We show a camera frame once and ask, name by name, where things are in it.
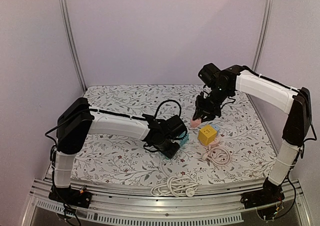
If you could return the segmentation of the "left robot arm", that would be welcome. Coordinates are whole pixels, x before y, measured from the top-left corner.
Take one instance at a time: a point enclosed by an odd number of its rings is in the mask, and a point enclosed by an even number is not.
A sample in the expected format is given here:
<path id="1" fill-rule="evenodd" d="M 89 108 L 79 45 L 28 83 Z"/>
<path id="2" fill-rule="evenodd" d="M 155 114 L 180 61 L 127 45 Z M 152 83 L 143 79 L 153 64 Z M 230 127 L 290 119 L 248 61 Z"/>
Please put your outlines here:
<path id="1" fill-rule="evenodd" d="M 80 97 L 58 118 L 57 126 L 45 133 L 56 132 L 50 152 L 52 168 L 51 200 L 67 207 L 88 208 L 92 194 L 83 186 L 71 187 L 71 173 L 76 155 L 82 150 L 89 134 L 108 134 L 138 139 L 146 148 L 154 148 L 167 158 L 180 149 L 179 141 L 187 135 L 181 115 L 158 119 L 157 115 L 141 117 L 111 112 L 93 107 L 87 98 Z"/>

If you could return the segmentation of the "teal power strip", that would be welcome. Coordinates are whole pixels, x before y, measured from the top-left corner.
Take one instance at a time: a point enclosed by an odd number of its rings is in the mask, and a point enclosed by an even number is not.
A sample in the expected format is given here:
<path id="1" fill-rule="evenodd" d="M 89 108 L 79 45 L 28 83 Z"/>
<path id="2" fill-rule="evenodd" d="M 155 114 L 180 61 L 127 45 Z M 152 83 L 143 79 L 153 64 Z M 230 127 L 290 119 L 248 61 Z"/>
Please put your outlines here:
<path id="1" fill-rule="evenodd" d="M 168 142 L 166 142 L 165 144 L 165 148 L 162 151 L 162 154 L 171 159 L 173 158 L 176 153 L 180 150 L 180 148 L 187 143 L 187 141 L 189 140 L 189 134 L 185 133 L 184 135 L 180 136 L 181 139 L 178 140 L 169 140 Z"/>

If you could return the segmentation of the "pink round power socket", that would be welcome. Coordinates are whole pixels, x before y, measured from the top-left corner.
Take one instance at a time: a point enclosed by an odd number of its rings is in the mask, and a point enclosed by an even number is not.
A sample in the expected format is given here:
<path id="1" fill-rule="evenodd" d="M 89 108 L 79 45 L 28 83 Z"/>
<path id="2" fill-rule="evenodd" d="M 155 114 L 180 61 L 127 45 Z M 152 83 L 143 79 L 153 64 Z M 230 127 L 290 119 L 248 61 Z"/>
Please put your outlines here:
<path id="1" fill-rule="evenodd" d="M 221 141 L 221 135 L 219 134 L 219 135 L 217 135 L 216 137 L 215 137 L 215 139 L 211 142 L 211 143 L 209 143 L 208 145 L 207 145 L 207 147 L 208 148 L 211 148 L 211 147 L 216 147 L 216 146 L 218 146 L 219 145 L 219 143 L 220 143 L 220 141 Z"/>

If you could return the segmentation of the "pink plug adapter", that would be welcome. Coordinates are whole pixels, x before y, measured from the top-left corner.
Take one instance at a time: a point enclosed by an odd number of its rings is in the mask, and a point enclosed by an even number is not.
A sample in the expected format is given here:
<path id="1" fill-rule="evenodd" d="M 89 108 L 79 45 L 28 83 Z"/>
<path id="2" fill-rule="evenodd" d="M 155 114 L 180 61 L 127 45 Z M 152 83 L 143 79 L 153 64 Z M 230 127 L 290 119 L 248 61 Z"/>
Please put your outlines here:
<path id="1" fill-rule="evenodd" d="M 191 120 L 190 121 L 190 126 L 192 128 L 196 128 L 198 127 L 200 124 L 202 123 L 202 120 L 199 118 L 199 119 L 196 119 L 196 120 Z"/>

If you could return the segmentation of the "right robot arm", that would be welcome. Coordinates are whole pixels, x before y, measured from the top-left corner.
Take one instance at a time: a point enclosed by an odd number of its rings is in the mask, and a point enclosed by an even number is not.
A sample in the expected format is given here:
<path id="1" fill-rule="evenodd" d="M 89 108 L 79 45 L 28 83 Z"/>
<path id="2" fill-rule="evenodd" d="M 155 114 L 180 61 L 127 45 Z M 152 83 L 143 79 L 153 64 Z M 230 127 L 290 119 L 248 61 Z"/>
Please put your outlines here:
<path id="1" fill-rule="evenodd" d="M 285 85 L 241 65 L 220 69 L 209 63 L 200 69 L 198 77 L 209 88 L 209 93 L 201 92 L 196 97 L 194 121 L 207 122 L 221 117 L 226 99 L 237 92 L 264 101 L 285 115 L 280 148 L 269 175 L 261 189 L 244 193 L 241 202 L 245 208 L 253 208 L 284 200 L 283 182 L 289 179 L 303 155 L 305 143 L 317 139 L 315 135 L 307 137 L 310 131 L 315 134 L 309 89 Z"/>

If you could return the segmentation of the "yellow cube socket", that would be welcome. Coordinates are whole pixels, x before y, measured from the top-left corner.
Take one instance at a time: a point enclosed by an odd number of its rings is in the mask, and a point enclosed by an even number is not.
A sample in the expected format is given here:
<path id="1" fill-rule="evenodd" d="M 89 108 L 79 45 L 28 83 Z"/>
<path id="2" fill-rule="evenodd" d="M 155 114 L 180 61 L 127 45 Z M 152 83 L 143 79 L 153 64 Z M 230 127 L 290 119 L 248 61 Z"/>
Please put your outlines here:
<path id="1" fill-rule="evenodd" d="M 208 146 L 217 136 L 217 131 L 211 126 L 206 125 L 201 128 L 198 133 L 198 140 L 203 146 Z"/>

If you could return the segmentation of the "blue plug adapter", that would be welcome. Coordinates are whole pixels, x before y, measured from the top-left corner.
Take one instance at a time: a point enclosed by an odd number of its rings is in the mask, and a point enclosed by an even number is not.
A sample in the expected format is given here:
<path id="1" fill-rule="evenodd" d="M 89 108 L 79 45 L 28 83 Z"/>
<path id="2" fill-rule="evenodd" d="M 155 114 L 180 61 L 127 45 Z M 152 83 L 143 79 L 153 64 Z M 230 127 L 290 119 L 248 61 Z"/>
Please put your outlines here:
<path id="1" fill-rule="evenodd" d="M 217 125 L 212 125 L 212 127 L 217 133 L 219 133 L 220 128 Z"/>

